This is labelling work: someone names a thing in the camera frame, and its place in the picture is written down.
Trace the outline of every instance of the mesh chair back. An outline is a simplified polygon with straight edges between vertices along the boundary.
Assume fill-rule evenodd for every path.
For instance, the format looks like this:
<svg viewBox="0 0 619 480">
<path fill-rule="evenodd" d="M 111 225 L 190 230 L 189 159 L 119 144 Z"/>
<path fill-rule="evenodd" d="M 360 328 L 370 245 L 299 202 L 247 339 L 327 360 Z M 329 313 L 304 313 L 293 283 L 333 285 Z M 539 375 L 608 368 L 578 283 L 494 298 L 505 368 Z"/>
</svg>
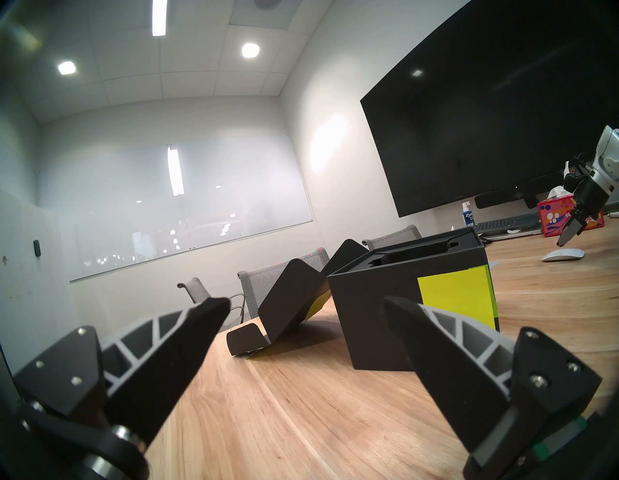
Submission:
<svg viewBox="0 0 619 480">
<path fill-rule="evenodd" d="M 311 253 L 299 258 L 319 272 L 329 262 L 329 255 L 327 255 L 327 251 L 323 247 L 319 247 Z M 289 261 L 290 260 L 286 260 L 285 262 L 269 267 L 252 271 L 244 270 L 238 273 L 251 318 L 256 318 L 258 316 L 258 307 L 260 307 L 262 301 L 271 291 L 271 288 L 275 285 L 275 282 L 282 274 Z"/>
<path fill-rule="evenodd" d="M 384 237 L 372 238 L 364 240 L 361 243 L 368 247 L 370 250 L 375 250 L 381 247 L 390 247 L 391 245 L 397 245 L 398 243 L 410 242 L 411 240 L 418 240 L 422 235 L 414 225 L 409 225 L 405 229 L 398 230 L 397 232 L 390 233 Z"/>
</svg>

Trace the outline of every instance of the keyboard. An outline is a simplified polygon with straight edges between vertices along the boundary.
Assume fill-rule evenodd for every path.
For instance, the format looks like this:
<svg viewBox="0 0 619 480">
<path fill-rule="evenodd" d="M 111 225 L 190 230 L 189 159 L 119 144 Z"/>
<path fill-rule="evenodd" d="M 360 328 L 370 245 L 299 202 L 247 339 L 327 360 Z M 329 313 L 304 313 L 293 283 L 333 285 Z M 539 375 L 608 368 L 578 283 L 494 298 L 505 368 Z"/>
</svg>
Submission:
<svg viewBox="0 0 619 480">
<path fill-rule="evenodd" d="M 530 229 L 540 224 L 540 214 L 527 213 L 517 217 L 509 217 L 500 220 L 491 220 L 473 225 L 477 233 L 506 232 L 507 230 Z"/>
</svg>

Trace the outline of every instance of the ceiling speaker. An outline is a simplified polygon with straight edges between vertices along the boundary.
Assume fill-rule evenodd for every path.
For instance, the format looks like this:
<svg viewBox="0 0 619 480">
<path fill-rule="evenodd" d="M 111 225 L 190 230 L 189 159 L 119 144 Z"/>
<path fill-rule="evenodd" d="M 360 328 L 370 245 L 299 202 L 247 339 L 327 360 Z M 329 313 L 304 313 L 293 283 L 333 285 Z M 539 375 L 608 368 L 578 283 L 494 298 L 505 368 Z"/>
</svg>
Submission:
<svg viewBox="0 0 619 480">
<path fill-rule="evenodd" d="M 277 7 L 282 0 L 254 0 L 254 5 L 260 10 L 271 10 Z"/>
</svg>

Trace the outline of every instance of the black tv screen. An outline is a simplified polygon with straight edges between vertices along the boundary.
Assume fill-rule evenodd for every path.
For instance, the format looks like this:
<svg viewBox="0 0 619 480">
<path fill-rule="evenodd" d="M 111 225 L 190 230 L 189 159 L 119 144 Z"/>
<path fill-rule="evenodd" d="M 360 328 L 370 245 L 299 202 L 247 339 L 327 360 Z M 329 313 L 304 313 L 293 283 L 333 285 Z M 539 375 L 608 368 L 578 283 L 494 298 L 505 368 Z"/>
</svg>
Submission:
<svg viewBox="0 0 619 480">
<path fill-rule="evenodd" d="M 361 105 L 402 217 L 592 158 L 618 81 L 616 2 L 472 0 Z"/>
</svg>

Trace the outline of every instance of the red tissue box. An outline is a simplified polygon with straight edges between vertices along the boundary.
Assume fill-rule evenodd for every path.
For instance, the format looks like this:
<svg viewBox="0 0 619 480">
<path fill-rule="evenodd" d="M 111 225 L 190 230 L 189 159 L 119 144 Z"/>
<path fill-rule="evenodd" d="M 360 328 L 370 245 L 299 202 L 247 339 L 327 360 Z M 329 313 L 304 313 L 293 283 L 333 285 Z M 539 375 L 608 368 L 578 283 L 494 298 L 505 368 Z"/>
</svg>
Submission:
<svg viewBox="0 0 619 480">
<path fill-rule="evenodd" d="M 544 200 L 537 204 L 537 210 L 542 220 L 542 232 L 544 237 L 561 235 L 563 226 L 569 220 L 570 213 L 576 204 L 574 195 L 569 194 L 558 198 Z M 591 217 L 587 219 L 585 230 L 596 229 L 604 226 L 604 216 L 600 212 L 597 220 Z"/>
</svg>

